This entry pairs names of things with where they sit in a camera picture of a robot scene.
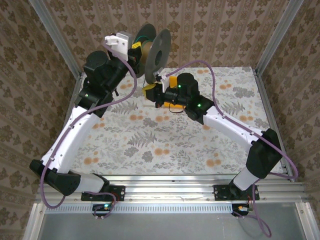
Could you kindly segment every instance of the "patterned wallpaper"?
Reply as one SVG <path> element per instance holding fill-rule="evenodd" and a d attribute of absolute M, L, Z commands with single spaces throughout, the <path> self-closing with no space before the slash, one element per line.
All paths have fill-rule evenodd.
<path fill-rule="evenodd" d="M 168 67 L 255 67 L 289 0 L 45 0 L 79 66 L 104 36 L 145 23 L 171 32 Z"/>
<path fill-rule="evenodd" d="M 64 123 L 75 80 L 26 0 L 0 1 L 0 239 L 22 239 L 39 180 L 29 170 Z"/>
<path fill-rule="evenodd" d="M 262 79 L 286 151 L 319 221 L 320 0 L 304 1 Z"/>

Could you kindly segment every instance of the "purple cable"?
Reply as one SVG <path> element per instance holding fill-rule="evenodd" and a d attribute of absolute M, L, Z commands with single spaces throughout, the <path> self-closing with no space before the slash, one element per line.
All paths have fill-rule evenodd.
<path fill-rule="evenodd" d="M 286 179 L 296 179 L 298 177 L 298 170 L 297 170 L 297 167 L 295 166 L 295 164 L 292 162 L 292 160 L 279 148 L 277 148 L 274 144 L 272 144 L 271 142 L 269 142 L 268 140 L 266 140 L 264 137 L 260 136 L 259 134 L 257 134 L 256 132 L 252 131 L 251 129 L 243 126 L 241 123 L 238 123 L 236 121 L 234 121 L 233 119 L 231 119 L 230 117 L 226 116 L 222 111 L 221 109 L 219 108 L 219 105 L 217 104 L 217 100 L 216 100 L 216 97 L 215 97 L 215 89 L 216 89 L 216 78 L 215 78 L 215 73 L 214 71 L 212 70 L 212 67 L 206 62 L 206 61 L 203 61 L 203 60 L 193 60 L 185 65 L 183 65 L 182 67 L 179 67 L 178 69 L 174 70 L 173 72 L 171 73 L 168 73 L 166 74 L 165 76 L 166 77 L 169 77 L 177 72 L 179 72 L 181 69 L 185 68 L 186 66 L 189 66 L 191 64 L 194 64 L 194 63 L 202 63 L 204 65 L 206 65 L 210 72 L 211 72 L 211 75 L 212 75 L 212 81 L 213 81 L 213 86 L 212 86 L 212 100 L 213 100 L 213 103 L 214 103 L 214 106 L 216 107 L 217 111 L 222 115 L 224 116 L 224 118 L 226 118 L 228 121 L 230 121 L 231 123 L 235 124 L 236 126 L 246 130 L 247 132 L 249 133 L 252 133 L 253 132 L 253 135 L 256 136 L 257 138 L 261 139 L 262 141 L 264 141 L 266 144 L 268 144 L 270 147 L 272 147 L 274 150 L 276 150 L 279 154 L 281 154 L 288 162 L 289 164 L 291 165 L 291 167 L 293 168 L 293 176 L 288 176 L 288 175 L 284 175 L 284 174 L 280 174 L 280 173 L 274 173 L 274 172 L 270 172 L 270 174 L 272 175 L 276 175 L 278 177 L 282 177 L 282 178 L 286 178 Z M 263 232 L 263 234 L 267 237 L 267 238 L 271 238 L 271 230 L 269 228 L 269 226 L 267 225 L 267 223 L 265 221 L 263 221 L 260 217 L 259 217 L 259 214 L 258 214 L 258 210 L 257 210 L 257 205 L 256 205 L 256 198 L 255 198 L 255 188 L 256 188 L 256 185 L 253 184 L 252 185 L 252 202 L 253 202 L 253 208 L 254 208 L 254 212 L 255 212 L 255 216 L 254 215 L 247 215 L 246 218 L 252 218 L 252 219 L 256 219 L 257 222 L 259 223 L 259 226 Z M 265 231 L 264 229 L 264 226 L 263 224 L 266 226 L 266 228 L 268 229 L 269 231 L 269 234 L 267 234 L 267 232 Z"/>
<path fill-rule="evenodd" d="M 111 212 L 112 212 L 112 211 L 114 210 L 114 208 L 115 208 L 116 201 L 117 201 L 116 196 L 115 196 L 114 194 L 110 193 L 110 192 L 92 192 L 92 191 L 85 191 L 85 193 L 86 193 L 86 194 L 91 194 L 91 195 L 109 195 L 109 196 L 111 196 L 111 197 L 113 198 L 113 202 L 114 202 L 114 203 L 113 203 L 113 204 L 111 203 L 110 211 L 109 211 L 107 214 L 105 214 L 105 215 L 103 216 L 103 218 L 101 217 L 100 219 L 105 219 L 105 218 L 109 217 L 109 215 L 111 214 Z M 94 209 L 93 215 L 96 217 L 96 216 L 97 216 L 97 215 L 96 215 L 97 210 L 98 210 L 98 209 L 102 209 L 102 208 L 103 208 L 102 206 L 96 207 L 96 208 Z"/>
<path fill-rule="evenodd" d="M 73 126 L 74 126 L 82 117 L 84 117 L 85 115 L 87 115 L 87 114 L 89 114 L 89 113 L 92 113 L 92 112 L 94 112 L 94 111 L 96 111 L 96 110 L 103 109 L 103 108 L 106 108 L 106 107 L 109 107 L 109 106 L 111 106 L 111 105 L 118 104 L 118 103 L 121 103 L 121 102 L 127 100 L 128 98 L 130 98 L 130 97 L 134 94 L 134 92 L 135 92 L 135 90 L 136 90 L 136 88 L 137 88 L 137 85 L 138 85 L 138 83 L 137 83 L 137 77 L 136 77 L 136 74 L 135 74 L 134 70 L 133 70 L 132 67 L 129 65 L 129 63 L 127 63 L 126 60 L 124 60 L 121 56 L 119 56 L 116 51 L 112 50 L 111 47 L 107 46 L 106 44 L 104 44 L 104 47 L 105 47 L 108 51 L 110 51 L 115 57 L 117 57 L 118 59 L 120 59 L 120 61 L 123 62 L 123 64 L 129 69 L 129 72 L 130 72 L 131 76 L 133 77 L 133 81 L 134 81 L 133 89 L 131 90 L 131 92 L 130 92 L 127 96 L 125 96 L 125 97 L 123 97 L 123 98 L 121 98 L 121 99 L 119 99 L 119 100 L 117 100 L 117 101 L 108 102 L 108 103 L 106 103 L 106 104 L 103 104 L 103 105 L 100 105 L 100 106 L 96 106 L 96 107 L 94 107 L 94 108 L 92 108 L 92 109 L 89 109 L 88 111 L 85 111 L 84 113 L 80 114 L 75 120 L 73 120 L 72 123 L 70 123 L 69 127 L 68 127 L 68 128 L 66 129 L 66 131 L 63 133 L 63 135 L 61 136 L 60 140 L 58 141 L 58 143 L 56 144 L 55 148 L 53 149 L 52 154 L 51 154 L 48 162 L 47 162 L 46 165 L 44 166 L 44 169 L 43 169 L 42 174 L 41 174 L 41 178 L 40 178 L 40 195 L 41 195 L 41 198 L 42 198 L 42 201 L 43 201 L 44 205 L 45 205 L 48 209 L 58 208 L 58 207 L 64 202 L 64 200 L 65 200 L 65 198 L 66 198 L 66 196 L 63 196 L 62 199 L 61 199 L 61 201 L 60 201 L 57 205 L 55 205 L 55 206 L 50 205 L 50 204 L 48 203 L 47 199 L 46 199 L 46 196 L 45 196 L 44 183 L 45 183 L 45 175 L 46 175 L 46 172 L 47 172 L 47 170 L 48 170 L 51 162 L 55 159 L 55 155 L 56 155 L 59 147 L 60 147 L 61 144 L 63 143 L 64 139 L 66 138 L 66 136 L 68 135 L 68 133 L 70 132 L 70 130 L 71 130 L 71 129 L 73 128 Z"/>
<path fill-rule="evenodd" d="M 181 69 L 185 68 L 186 66 L 189 66 L 191 64 L 194 64 L 194 63 L 202 63 L 204 65 L 206 65 L 210 72 L 211 72 L 211 75 L 212 75 L 212 80 L 213 80 L 213 86 L 212 86 L 212 100 L 214 102 L 214 106 L 216 107 L 217 111 L 222 115 L 224 116 L 225 119 L 227 119 L 229 122 L 235 124 L 236 126 L 242 128 L 243 130 L 246 130 L 248 133 L 252 133 L 253 131 L 245 126 L 243 126 L 241 123 L 238 123 L 236 121 L 234 121 L 233 119 L 231 119 L 230 117 L 226 116 L 222 110 L 219 108 L 219 105 L 217 104 L 217 100 L 216 100 L 216 97 L 215 97 L 215 89 L 216 89 L 216 78 L 215 78 L 215 73 L 214 71 L 212 70 L 212 67 L 209 65 L 209 63 L 207 63 L 206 61 L 203 61 L 203 60 L 193 60 L 185 65 L 183 65 L 182 67 L 179 67 L 178 69 L 174 70 L 173 72 L 171 73 L 168 73 L 166 74 L 165 76 L 166 77 L 169 77 L 177 72 L 179 72 Z M 274 172 L 270 172 L 270 174 L 272 175 L 276 175 L 276 176 L 279 176 L 279 177 L 282 177 L 282 178 L 286 178 L 286 179 L 296 179 L 298 177 L 298 170 L 297 170 L 297 167 L 295 166 L 295 164 L 292 162 L 292 160 L 279 148 L 277 148 L 274 144 L 272 144 L 271 142 L 269 142 L 268 140 L 266 140 L 264 137 L 260 136 L 259 134 L 257 134 L 256 132 L 253 132 L 253 135 L 256 136 L 257 138 L 261 139 L 262 141 L 264 141 L 266 144 L 268 144 L 270 147 L 272 147 L 274 150 L 276 150 L 279 154 L 281 154 L 288 162 L 289 164 L 291 165 L 291 167 L 293 168 L 293 176 L 288 176 L 288 175 L 284 175 L 284 174 L 280 174 L 280 173 L 274 173 Z"/>
<path fill-rule="evenodd" d="M 238 215 L 240 218 L 243 218 L 243 219 L 250 218 L 250 219 L 258 220 L 257 216 L 253 216 L 253 215 L 242 216 L 242 215 L 240 215 L 239 213 L 237 213 L 236 211 L 234 211 L 233 213 L 236 214 L 236 215 Z M 263 221 L 261 218 L 260 218 L 260 221 L 262 222 L 262 224 L 265 225 L 265 227 L 266 227 L 266 228 L 268 229 L 268 231 L 269 231 L 269 234 L 267 234 L 267 232 L 266 232 L 265 229 L 264 229 L 264 226 L 261 224 L 261 225 L 262 225 L 262 227 L 261 227 L 261 225 L 260 225 L 260 223 L 259 223 L 259 221 L 258 221 L 259 226 L 260 226 L 263 234 L 264 234 L 267 238 L 271 238 L 272 233 L 271 233 L 270 227 L 269 227 L 268 224 L 267 224 L 265 221 Z"/>

